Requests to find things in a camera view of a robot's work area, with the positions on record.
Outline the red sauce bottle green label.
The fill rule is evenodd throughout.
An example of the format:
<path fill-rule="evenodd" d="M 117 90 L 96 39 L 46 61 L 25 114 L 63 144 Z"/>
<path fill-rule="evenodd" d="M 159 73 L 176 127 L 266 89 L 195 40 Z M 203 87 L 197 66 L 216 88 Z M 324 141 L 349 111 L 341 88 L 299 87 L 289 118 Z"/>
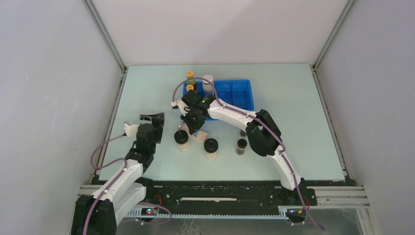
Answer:
<path fill-rule="evenodd" d="M 186 73 L 186 76 L 187 76 L 187 84 L 194 86 L 194 84 L 196 83 L 196 81 L 194 79 L 194 72 L 193 71 L 188 71 Z"/>

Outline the red sauce bottle yellow cap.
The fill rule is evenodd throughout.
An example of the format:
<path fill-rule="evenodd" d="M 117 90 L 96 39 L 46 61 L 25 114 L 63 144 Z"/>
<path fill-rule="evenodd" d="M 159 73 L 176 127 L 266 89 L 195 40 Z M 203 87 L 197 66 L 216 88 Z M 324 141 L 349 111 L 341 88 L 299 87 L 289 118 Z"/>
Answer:
<path fill-rule="evenodd" d="M 186 85 L 185 89 L 186 89 L 186 92 L 188 92 L 188 91 L 197 92 L 197 85 L 196 84 L 188 84 L 188 85 Z"/>

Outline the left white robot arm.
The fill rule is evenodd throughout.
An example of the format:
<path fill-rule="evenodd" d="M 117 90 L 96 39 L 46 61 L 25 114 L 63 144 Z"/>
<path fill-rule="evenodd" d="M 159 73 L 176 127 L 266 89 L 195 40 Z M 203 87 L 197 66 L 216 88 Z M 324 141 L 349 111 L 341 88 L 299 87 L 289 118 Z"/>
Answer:
<path fill-rule="evenodd" d="M 135 138 L 116 173 L 90 195 L 80 195 L 75 202 L 75 211 L 70 233 L 72 235 L 114 235 L 124 216 L 138 203 L 149 204 L 155 191 L 137 180 L 149 168 L 161 142 L 164 113 L 140 115 L 141 124 L 125 121 L 123 134 L 112 138 Z"/>

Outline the silver lid jar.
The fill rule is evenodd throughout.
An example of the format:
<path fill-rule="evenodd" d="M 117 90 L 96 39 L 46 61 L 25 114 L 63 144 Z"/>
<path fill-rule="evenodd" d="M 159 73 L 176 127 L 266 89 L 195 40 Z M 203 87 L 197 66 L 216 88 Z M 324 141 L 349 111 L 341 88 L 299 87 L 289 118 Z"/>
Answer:
<path fill-rule="evenodd" d="M 184 122 L 182 122 L 179 125 L 178 129 L 186 131 L 191 140 L 196 141 L 196 142 L 200 142 L 200 143 L 204 143 L 205 140 L 208 139 L 208 136 L 209 136 L 209 133 L 205 132 L 203 130 L 199 130 L 199 131 L 197 131 L 193 134 L 190 134 L 190 129 L 189 129 L 188 125 Z"/>
<path fill-rule="evenodd" d="M 214 78 L 212 75 L 207 74 L 204 75 L 202 80 L 202 89 L 205 95 L 210 94 L 210 95 L 214 95 L 214 91 L 213 91 L 213 83 L 214 83 Z"/>

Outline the silver lid jar front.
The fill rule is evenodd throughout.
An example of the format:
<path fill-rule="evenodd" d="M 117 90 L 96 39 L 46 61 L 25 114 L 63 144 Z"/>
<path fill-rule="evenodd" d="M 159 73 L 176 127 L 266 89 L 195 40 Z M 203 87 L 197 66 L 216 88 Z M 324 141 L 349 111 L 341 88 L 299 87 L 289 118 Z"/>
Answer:
<path fill-rule="evenodd" d="M 205 132 L 203 130 L 199 130 L 199 131 L 197 131 L 193 134 L 190 134 L 190 129 L 189 129 L 188 125 L 184 122 L 182 122 L 179 125 L 178 129 L 186 131 L 191 140 L 196 141 L 196 142 L 200 142 L 200 143 L 204 143 L 205 140 L 208 139 L 208 136 L 209 136 L 209 133 Z"/>

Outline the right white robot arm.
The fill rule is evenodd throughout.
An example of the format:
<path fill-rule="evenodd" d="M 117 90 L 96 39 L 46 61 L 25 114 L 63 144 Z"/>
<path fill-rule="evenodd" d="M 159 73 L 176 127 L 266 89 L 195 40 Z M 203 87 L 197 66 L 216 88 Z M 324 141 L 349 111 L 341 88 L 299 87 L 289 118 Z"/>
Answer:
<path fill-rule="evenodd" d="M 178 100 L 171 102 L 173 109 L 181 112 L 181 119 L 190 133 L 201 129 L 207 118 L 231 124 L 247 134 L 251 149 L 259 156 L 271 159 L 285 188 L 285 200 L 292 205 L 304 199 L 302 178 L 286 155 L 281 131 L 266 110 L 259 112 L 243 110 L 230 105 L 214 95 L 205 97 L 190 90 Z"/>

